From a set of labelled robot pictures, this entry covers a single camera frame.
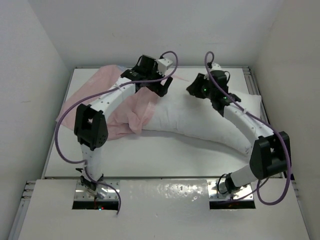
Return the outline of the white pillow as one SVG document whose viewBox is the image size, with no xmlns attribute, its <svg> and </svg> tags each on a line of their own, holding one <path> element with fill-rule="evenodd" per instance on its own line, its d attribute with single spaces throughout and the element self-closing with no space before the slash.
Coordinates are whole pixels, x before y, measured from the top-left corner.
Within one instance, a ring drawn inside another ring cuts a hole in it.
<svg viewBox="0 0 320 240">
<path fill-rule="evenodd" d="M 209 99 L 191 96 L 187 91 L 168 93 L 155 105 L 143 130 L 164 131 L 224 144 L 249 156 L 252 144 L 229 120 L 213 109 Z"/>
</svg>

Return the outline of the pink princess pillowcase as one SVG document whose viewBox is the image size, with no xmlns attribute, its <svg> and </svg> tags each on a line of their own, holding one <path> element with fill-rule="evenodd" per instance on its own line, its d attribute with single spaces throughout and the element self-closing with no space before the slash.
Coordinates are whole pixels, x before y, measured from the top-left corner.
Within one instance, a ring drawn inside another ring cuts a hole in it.
<svg viewBox="0 0 320 240">
<path fill-rule="evenodd" d="M 119 65 L 105 65 L 99 68 L 65 101 L 57 119 L 60 120 L 68 108 L 84 97 L 110 89 L 124 70 L 125 68 Z M 109 140 L 119 139 L 129 134 L 140 134 L 143 130 L 182 133 L 185 127 L 179 119 L 181 114 L 177 110 L 171 110 L 170 107 L 174 100 L 182 99 L 181 94 L 186 92 L 188 84 L 188 79 L 175 74 L 169 91 L 164 97 L 159 97 L 146 87 L 127 97 L 108 117 Z M 175 94 L 174 88 L 177 88 L 180 93 Z"/>
</svg>

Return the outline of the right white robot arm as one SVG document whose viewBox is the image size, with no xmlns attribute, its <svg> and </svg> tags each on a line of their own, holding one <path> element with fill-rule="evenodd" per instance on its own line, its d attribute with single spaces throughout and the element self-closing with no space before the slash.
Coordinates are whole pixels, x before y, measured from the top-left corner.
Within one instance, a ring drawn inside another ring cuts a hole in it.
<svg viewBox="0 0 320 240">
<path fill-rule="evenodd" d="M 248 165 L 228 173 L 217 183 L 221 194 L 232 194 L 257 180 L 264 180 L 287 171 L 290 161 L 290 139 L 284 132 L 274 132 L 269 125 L 252 115 L 240 104 L 241 98 L 229 93 L 228 77 L 223 70 L 199 73 L 187 92 L 199 99 L 209 99 L 212 107 L 233 123 L 252 145 Z"/>
</svg>

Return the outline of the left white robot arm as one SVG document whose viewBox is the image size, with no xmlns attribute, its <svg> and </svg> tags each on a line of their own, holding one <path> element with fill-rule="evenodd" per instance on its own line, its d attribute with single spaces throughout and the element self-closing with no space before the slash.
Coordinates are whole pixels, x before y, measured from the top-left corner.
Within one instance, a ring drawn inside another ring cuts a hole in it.
<svg viewBox="0 0 320 240">
<path fill-rule="evenodd" d="M 160 80 L 173 65 L 173 61 L 161 56 L 158 59 L 142 55 L 136 65 L 125 70 L 115 84 L 113 91 L 101 95 L 88 105 L 80 104 L 76 109 L 74 134 L 80 144 L 84 160 L 81 169 L 81 183 L 91 192 L 96 192 L 97 183 L 103 178 L 101 171 L 101 150 L 106 143 L 110 130 L 107 120 L 111 113 L 128 97 L 140 88 L 147 87 L 163 97 L 173 80 L 168 77 L 165 84 Z"/>
</svg>

